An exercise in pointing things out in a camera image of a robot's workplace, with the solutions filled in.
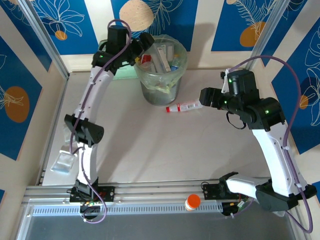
trash can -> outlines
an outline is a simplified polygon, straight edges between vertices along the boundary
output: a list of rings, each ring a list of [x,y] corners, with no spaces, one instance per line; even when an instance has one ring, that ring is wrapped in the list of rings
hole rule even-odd
[[[134,65],[134,69],[140,79],[144,98],[152,105],[166,106],[172,103],[178,96],[182,76],[188,65],[187,51],[184,46],[168,35],[154,36],[154,44],[157,46],[173,46],[173,53],[168,59],[171,65],[175,59],[179,59],[179,66],[171,66],[172,71],[167,73],[150,72],[139,62]]]

vent grille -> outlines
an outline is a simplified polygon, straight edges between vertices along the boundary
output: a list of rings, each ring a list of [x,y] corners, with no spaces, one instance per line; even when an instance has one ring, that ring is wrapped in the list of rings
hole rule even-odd
[[[182,213],[221,213],[220,202],[202,203],[196,210],[189,212],[184,204],[118,204],[107,205],[109,215],[135,214],[182,214]],[[71,205],[35,206],[33,216],[72,216],[79,215],[80,207]]]

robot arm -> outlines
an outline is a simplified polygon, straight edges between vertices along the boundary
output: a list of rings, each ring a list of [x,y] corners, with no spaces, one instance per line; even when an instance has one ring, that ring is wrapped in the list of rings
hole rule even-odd
[[[96,124],[100,102],[117,70],[126,65],[133,66],[136,63],[135,59],[140,57],[154,43],[153,37],[149,33],[143,32],[140,34],[139,39],[131,39],[125,51],[105,66],[126,46],[127,35],[128,30],[123,26],[112,25],[108,28],[107,41],[93,55],[90,78],[82,99],[73,115],[67,114],[64,117],[64,121],[70,131],[73,131],[75,127],[74,136],[78,147],[81,147],[79,155],[83,155],[84,172],[97,192],[100,192],[98,190],[96,166],[97,150],[98,144],[104,135],[104,128]],[[84,173],[81,171],[81,164],[81,161],[79,161],[79,173],[75,186],[70,191],[71,196],[75,196],[76,198],[74,202],[83,202],[83,196],[89,199],[96,198],[94,192],[88,186]]]
[[[271,97],[260,99],[255,76],[251,71],[244,69],[229,73],[227,70],[221,73],[221,78],[224,79],[223,88],[205,88],[199,100],[204,106],[238,115],[248,125],[261,146],[271,179],[266,182],[232,172],[220,178],[216,194],[222,199],[243,194],[257,199],[265,210],[271,212],[295,207],[302,197],[285,158],[283,137],[286,125],[279,102]],[[307,198],[314,196],[316,188],[308,185],[301,175],[289,145],[286,149],[297,170],[303,192]]]

orange bottle cap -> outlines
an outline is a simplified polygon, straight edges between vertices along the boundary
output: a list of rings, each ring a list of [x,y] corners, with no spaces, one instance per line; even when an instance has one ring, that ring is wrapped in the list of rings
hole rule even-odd
[[[190,196],[188,196],[187,203],[190,208],[196,209],[197,207],[200,206],[201,199],[198,195],[191,194]]]

gray floor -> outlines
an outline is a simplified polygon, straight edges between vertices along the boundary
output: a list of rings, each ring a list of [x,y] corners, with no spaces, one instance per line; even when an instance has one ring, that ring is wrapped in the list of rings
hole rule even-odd
[[[109,215],[99,224],[80,216],[34,216],[27,240],[292,240],[289,220],[257,204],[235,219],[220,213]]]

